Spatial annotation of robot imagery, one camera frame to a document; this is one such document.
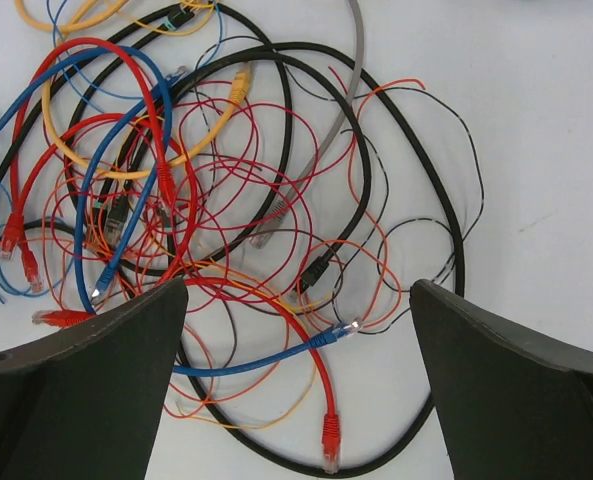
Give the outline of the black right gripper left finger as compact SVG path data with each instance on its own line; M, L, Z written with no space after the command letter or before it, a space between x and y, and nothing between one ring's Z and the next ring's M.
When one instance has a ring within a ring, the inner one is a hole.
M142 479L180 344L174 279L0 351L0 479Z

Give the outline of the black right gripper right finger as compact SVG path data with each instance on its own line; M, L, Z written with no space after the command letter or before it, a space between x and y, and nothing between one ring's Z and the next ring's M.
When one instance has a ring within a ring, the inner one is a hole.
M413 323L457 479L593 479L593 352L428 281Z

